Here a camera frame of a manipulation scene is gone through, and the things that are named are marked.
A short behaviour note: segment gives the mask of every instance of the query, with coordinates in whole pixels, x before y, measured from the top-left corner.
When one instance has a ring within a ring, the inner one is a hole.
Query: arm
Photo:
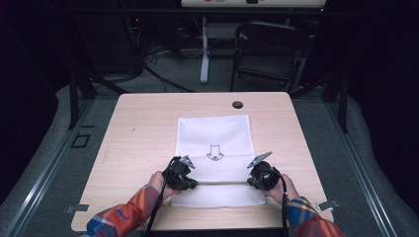
[[[87,223],[84,237],[125,236],[129,231],[142,226],[150,217],[163,186],[161,172],[151,176],[148,185],[141,188],[126,204],[119,204],[96,214]],[[164,191],[163,199],[177,194],[170,188]]]
[[[296,236],[345,236],[333,222],[323,219],[305,197],[299,196],[290,177],[283,177],[289,198],[287,220]],[[264,191],[264,195],[273,198],[279,204],[283,203],[283,193],[282,182],[278,182],[273,189]]]

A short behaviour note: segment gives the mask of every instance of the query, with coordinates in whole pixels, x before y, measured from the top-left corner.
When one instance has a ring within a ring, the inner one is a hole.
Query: hand
[[[296,191],[295,186],[293,185],[293,181],[286,174],[283,174],[283,178],[286,181],[286,185],[287,185],[288,199],[298,198],[299,194]],[[282,204],[283,197],[284,197],[283,182],[280,179],[276,186],[274,186],[269,191],[262,191],[262,193],[265,196],[273,198],[277,203]]]
[[[163,182],[164,182],[163,173],[161,171],[157,171],[151,176],[150,181],[148,182],[148,185],[153,187],[157,192],[160,193],[163,187]],[[170,187],[166,186],[166,188],[164,189],[163,200],[167,199],[168,197],[172,195],[178,195],[181,192],[182,191],[174,191]]]

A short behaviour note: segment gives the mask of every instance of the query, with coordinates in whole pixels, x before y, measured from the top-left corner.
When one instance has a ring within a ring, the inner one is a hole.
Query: forearm
[[[125,236],[145,223],[158,196],[159,192],[151,186],[143,187],[126,204],[96,214],[87,224],[84,236]]]
[[[287,219],[297,237],[345,236],[333,222],[323,219],[305,197],[288,202]]]

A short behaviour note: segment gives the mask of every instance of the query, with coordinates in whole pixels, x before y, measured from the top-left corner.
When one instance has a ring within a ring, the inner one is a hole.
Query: wooden tabletop
[[[232,103],[240,101],[242,109]],[[326,201],[293,104],[286,93],[166,93],[120,96],[71,227],[85,231],[96,213],[126,203],[175,154],[178,118],[249,115],[256,154],[288,174],[301,196]],[[320,215],[333,221],[331,211]],[[172,207],[159,210],[153,230],[281,227],[281,206],[270,197],[259,206],[235,208]]]
[[[183,7],[195,8],[323,8],[326,0],[259,0],[247,4],[246,0],[182,0]]]

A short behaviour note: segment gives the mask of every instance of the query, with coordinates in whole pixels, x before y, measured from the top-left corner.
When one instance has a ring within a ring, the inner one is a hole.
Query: white table leg
[[[203,17],[203,65],[201,67],[201,83],[207,84],[209,81],[209,42],[207,36],[207,18]]]

